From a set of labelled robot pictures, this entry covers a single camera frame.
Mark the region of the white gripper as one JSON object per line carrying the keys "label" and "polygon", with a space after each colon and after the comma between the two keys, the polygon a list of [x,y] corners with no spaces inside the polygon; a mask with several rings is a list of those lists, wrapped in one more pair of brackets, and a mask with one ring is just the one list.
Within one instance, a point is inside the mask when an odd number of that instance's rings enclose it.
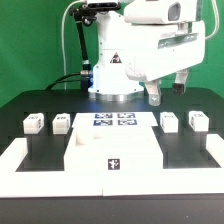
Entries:
{"label": "white gripper", "polygon": [[158,80],[176,73],[172,85],[175,95],[186,91],[189,67],[200,64],[205,54],[205,25],[203,21],[190,23],[179,30],[173,25],[132,26],[123,63],[131,80],[145,84],[151,106],[161,104]]}

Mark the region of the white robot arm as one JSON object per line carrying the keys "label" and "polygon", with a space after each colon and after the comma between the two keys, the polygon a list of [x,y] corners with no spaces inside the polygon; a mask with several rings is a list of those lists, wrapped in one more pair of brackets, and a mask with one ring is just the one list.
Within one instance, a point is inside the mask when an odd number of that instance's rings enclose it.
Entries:
{"label": "white robot arm", "polygon": [[99,59],[92,97],[123,100],[147,92],[161,104],[160,81],[174,73],[173,92],[185,92],[189,68],[205,53],[202,0],[87,0],[96,13]]}

